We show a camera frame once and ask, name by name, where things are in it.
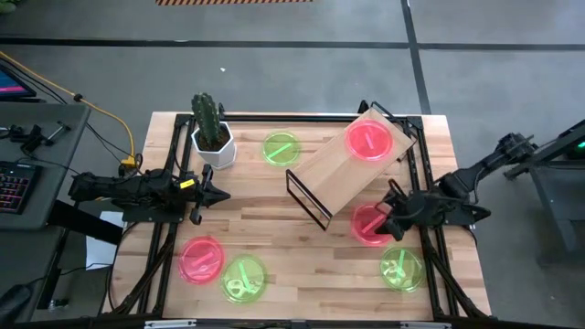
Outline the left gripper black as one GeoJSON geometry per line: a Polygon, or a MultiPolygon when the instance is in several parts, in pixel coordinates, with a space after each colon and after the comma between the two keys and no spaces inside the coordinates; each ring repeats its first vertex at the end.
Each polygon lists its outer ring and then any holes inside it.
{"type": "Polygon", "coordinates": [[[206,201],[206,196],[207,196],[207,194],[209,194],[210,188],[211,188],[211,192],[214,195],[217,195],[216,197],[214,197],[211,200],[211,206],[231,198],[230,193],[223,191],[223,190],[221,190],[217,187],[214,187],[214,186],[211,187],[212,177],[213,177],[213,170],[212,170],[211,165],[205,164],[203,166],[201,179],[198,179],[196,176],[194,176],[193,178],[190,178],[190,179],[194,179],[196,183],[193,186],[185,188],[193,195],[191,197],[191,200],[192,200],[192,202],[195,203],[195,206],[193,207],[193,209],[191,210],[191,213],[189,215],[189,220],[193,224],[200,224],[202,221],[202,217],[199,214],[199,209],[201,206],[208,207],[208,202],[206,201]]]}

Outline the dark grey low desk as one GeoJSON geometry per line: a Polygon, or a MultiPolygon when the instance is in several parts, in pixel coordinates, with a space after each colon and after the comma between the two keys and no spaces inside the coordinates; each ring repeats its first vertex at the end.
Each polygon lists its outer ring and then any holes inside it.
{"type": "Polygon", "coordinates": [[[61,236],[59,227],[0,232],[0,296],[17,284],[40,278],[30,285],[31,297],[17,316],[17,323],[29,322],[36,310],[61,236]]]}

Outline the black computer mouse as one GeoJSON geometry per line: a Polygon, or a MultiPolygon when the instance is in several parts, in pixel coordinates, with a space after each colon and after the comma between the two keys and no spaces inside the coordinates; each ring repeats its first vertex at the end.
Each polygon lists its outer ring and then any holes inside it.
{"type": "Polygon", "coordinates": [[[0,324],[12,323],[31,298],[27,285],[17,284],[0,297],[0,324]]]}

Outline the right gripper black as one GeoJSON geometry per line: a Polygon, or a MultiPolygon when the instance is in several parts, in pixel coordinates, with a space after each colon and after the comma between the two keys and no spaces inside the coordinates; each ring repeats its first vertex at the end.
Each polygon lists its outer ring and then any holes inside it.
{"type": "Polygon", "coordinates": [[[417,222],[417,216],[424,209],[424,200],[416,193],[405,194],[394,179],[389,179],[388,185],[387,202],[377,203],[377,211],[387,215],[387,221],[375,232],[391,234],[396,241],[400,241],[404,233],[417,222]]]}

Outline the black clamp tool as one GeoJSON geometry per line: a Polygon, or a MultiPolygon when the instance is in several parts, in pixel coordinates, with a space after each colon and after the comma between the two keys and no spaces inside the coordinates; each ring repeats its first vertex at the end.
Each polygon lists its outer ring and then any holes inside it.
{"type": "Polygon", "coordinates": [[[24,154],[32,154],[41,145],[52,146],[61,134],[70,130],[71,127],[61,121],[58,121],[58,129],[49,136],[44,136],[41,127],[36,124],[29,133],[25,133],[20,126],[11,125],[3,138],[8,138],[12,143],[20,143],[20,150],[24,154]]]}

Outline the black device with green light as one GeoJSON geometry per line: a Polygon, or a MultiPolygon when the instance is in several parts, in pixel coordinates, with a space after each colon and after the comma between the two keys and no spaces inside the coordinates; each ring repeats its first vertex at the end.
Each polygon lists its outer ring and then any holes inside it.
{"type": "Polygon", "coordinates": [[[567,151],[566,158],[569,160],[585,160],[585,139],[579,141],[567,151]]]}

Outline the white faceted plant pot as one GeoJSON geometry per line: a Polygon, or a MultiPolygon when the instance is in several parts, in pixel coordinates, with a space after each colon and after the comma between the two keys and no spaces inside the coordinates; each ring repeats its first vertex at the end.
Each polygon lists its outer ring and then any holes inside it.
{"type": "Polygon", "coordinates": [[[191,140],[193,142],[194,149],[198,155],[205,161],[206,164],[211,165],[214,169],[222,170],[232,166],[235,163],[237,157],[237,145],[235,144],[235,138],[230,130],[227,122],[220,123],[221,131],[226,131],[229,139],[222,145],[218,151],[205,151],[203,150],[198,141],[200,135],[200,128],[197,127],[193,133],[191,133],[191,140]]]}

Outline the white paper sheet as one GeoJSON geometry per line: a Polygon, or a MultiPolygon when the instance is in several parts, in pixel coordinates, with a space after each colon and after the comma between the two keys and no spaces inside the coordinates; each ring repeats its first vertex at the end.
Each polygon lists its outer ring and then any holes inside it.
{"type": "MultiPolygon", "coordinates": [[[[122,221],[122,212],[102,211],[100,219],[109,222],[122,229],[126,224],[122,221]]],[[[88,270],[97,270],[111,266],[114,261],[118,246],[98,240],[95,238],[86,238],[86,268],[88,270]]]]}

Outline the translucent pink plastic plate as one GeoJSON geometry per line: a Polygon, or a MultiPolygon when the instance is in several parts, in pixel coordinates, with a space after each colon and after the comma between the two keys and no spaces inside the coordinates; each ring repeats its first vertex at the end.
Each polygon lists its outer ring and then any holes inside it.
{"type": "Polygon", "coordinates": [[[181,278],[195,285],[214,281],[222,272],[225,252],[220,243],[202,236],[189,240],[182,248],[178,259],[181,278]]]}
{"type": "Polygon", "coordinates": [[[363,245],[369,247],[387,246],[393,237],[376,233],[376,229],[384,223],[385,219],[386,216],[376,210],[373,204],[359,206],[351,219],[351,233],[363,245]]]}
{"type": "Polygon", "coordinates": [[[345,132],[346,148],[362,161],[376,162],[389,156],[393,148],[390,129],[373,119],[352,122],[345,132]]]}

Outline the silver metal bracket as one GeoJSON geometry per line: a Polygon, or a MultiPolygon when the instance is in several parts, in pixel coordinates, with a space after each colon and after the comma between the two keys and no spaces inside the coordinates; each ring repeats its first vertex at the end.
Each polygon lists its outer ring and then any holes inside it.
{"type": "Polygon", "coordinates": [[[192,329],[197,327],[195,319],[157,320],[144,323],[144,329],[192,329]]]}

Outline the wooden shelf with black frame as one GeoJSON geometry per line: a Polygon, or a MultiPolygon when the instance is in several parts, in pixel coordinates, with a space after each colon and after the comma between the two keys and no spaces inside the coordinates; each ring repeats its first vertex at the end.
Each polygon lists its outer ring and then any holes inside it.
{"type": "Polygon", "coordinates": [[[352,122],[307,159],[285,171],[288,194],[323,231],[337,213],[414,145],[414,139],[404,132],[409,127],[407,117],[395,116],[376,102],[352,122]],[[383,123],[392,134],[392,151],[380,161],[359,160],[346,148],[347,127],[365,119],[383,123]]]}

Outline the grey metal side table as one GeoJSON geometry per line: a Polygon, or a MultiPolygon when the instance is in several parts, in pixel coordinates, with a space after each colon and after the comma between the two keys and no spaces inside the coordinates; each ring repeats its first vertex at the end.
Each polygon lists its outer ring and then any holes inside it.
{"type": "Polygon", "coordinates": [[[585,235],[575,226],[585,226],[585,160],[569,160],[566,152],[585,139],[585,119],[569,127],[547,145],[539,146],[527,159],[504,172],[513,180],[528,173],[548,218],[554,223],[551,235],[562,247],[545,251],[537,259],[542,267],[585,263],[585,235]]]}

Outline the computer screen with black bezel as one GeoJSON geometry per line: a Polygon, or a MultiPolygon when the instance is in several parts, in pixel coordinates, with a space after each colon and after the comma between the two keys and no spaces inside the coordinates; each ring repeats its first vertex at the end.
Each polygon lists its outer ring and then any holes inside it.
{"type": "Polygon", "coordinates": [[[0,65],[0,101],[28,99],[37,94],[9,68],[0,65]]]}

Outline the backlit black keyboard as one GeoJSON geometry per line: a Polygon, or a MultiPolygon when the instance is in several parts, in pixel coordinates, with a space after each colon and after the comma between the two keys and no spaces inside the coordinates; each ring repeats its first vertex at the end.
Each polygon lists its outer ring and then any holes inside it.
{"type": "Polygon", "coordinates": [[[38,165],[0,161],[0,213],[23,213],[41,170],[38,165]]]}

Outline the translucent green plastic plate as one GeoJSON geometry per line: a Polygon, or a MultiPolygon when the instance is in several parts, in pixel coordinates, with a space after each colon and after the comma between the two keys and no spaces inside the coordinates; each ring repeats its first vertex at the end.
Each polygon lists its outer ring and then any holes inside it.
{"type": "Polygon", "coordinates": [[[410,249],[387,249],[379,263],[380,276],[395,292],[415,292],[425,278],[424,263],[410,249]]]}
{"type": "Polygon", "coordinates": [[[293,133],[275,132],[264,139],[261,151],[264,160],[270,165],[288,166],[299,159],[301,144],[293,133]]]}
{"type": "Polygon", "coordinates": [[[265,293],[268,273],[263,261],[251,254],[235,256],[223,270],[220,287],[229,302],[252,303],[265,293]]]}

